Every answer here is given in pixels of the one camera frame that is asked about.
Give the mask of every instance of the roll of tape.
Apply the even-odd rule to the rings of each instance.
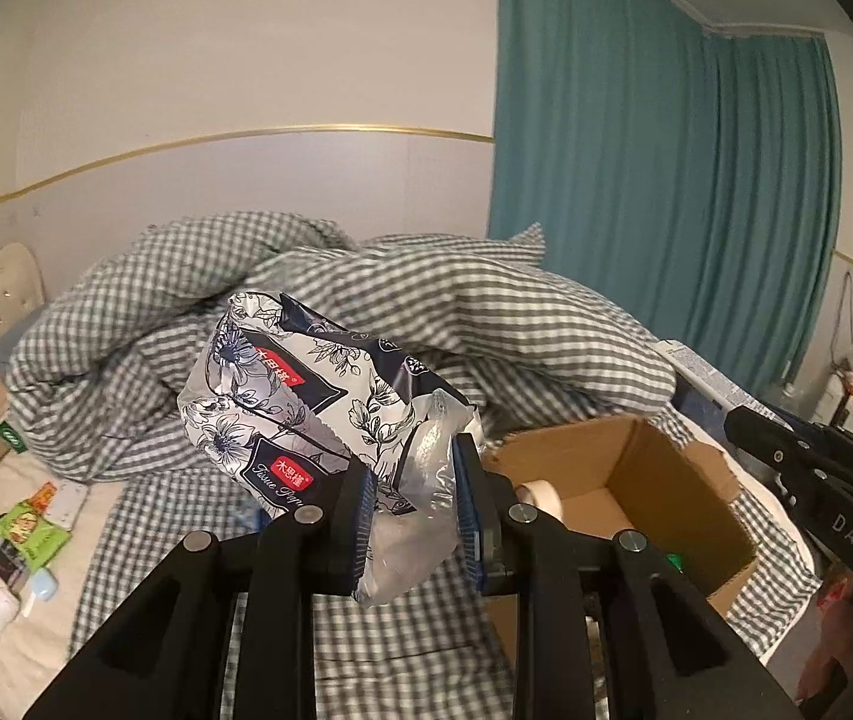
[[[550,517],[556,517],[563,522],[563,502],[557,494],[556,488],[543,479],[535,482],[527,482],[516,488],[516,498],[521,503],[528,503],[546,512]]]

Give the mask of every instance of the silver bolt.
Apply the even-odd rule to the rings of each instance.
[[[214,543],[214,537],[206,531],[190,531],[184,538],[184,549],[188,552],[203,552]]]
[[[319,506],[301,506],[293,513],[293,518],[301,525],[313,525],[323,519],[323,510]]]
[[[528,503],[515,503],[507,514],[514,522],[532,522],[537,518],[537,508]]]
[[[642,552],[646,549],[646,536],[640,531],[623,531],[617,540],[627,552]]]

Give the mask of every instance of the checkered blanket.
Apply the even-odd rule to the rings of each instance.
[[[391,338],[478,405],[487,436],[631,412],[688,442],[655,338],[601,295],[540,271],[542,257],[538,227],[500,242],[358,245],[332,223],[243,212],[148,231],[88,271],[26,333],[7,376],[12,418],[55,473],[127,481],[89,567],[70,653],[185,533],[248,529],[248,494],[190,445],[176,409],[231,290],[283,290]],[[729,619],[759,653],[815,578],[749,493],[732,508],[761,563]],[[387,605],[317,598],[314,651],[320,716],[510,717],[509,668],[462,556]]]

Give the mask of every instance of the red label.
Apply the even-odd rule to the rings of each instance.
[[[297,493],[300,493],[300,490],[308,488],[313,481],[313,476],[310,476],[307,471],[301,469],[298,464],[284,455],[279,456],[279,458],[273,461],[270,470],[286,482],[286,485],[291,490],[296,490]]]
[[[269,349],[257,348],[257,351],[260,352],[260,357],[263,358],[263,362],[265,362],[266,366],[270,368],[270,370],[275,370],[279,380],[286,384],[286,386],[298,386],[303,384],[303,378],[298,376],[293,368],[289,367],[286,360],[284,360],[284,358],[279,354],[270,351]]]

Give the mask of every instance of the teal curtain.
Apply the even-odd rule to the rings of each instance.
[[[799,367],[839,213],[821,38],[727,38],[668,0],[500,0],[489,233],[749,389]]]

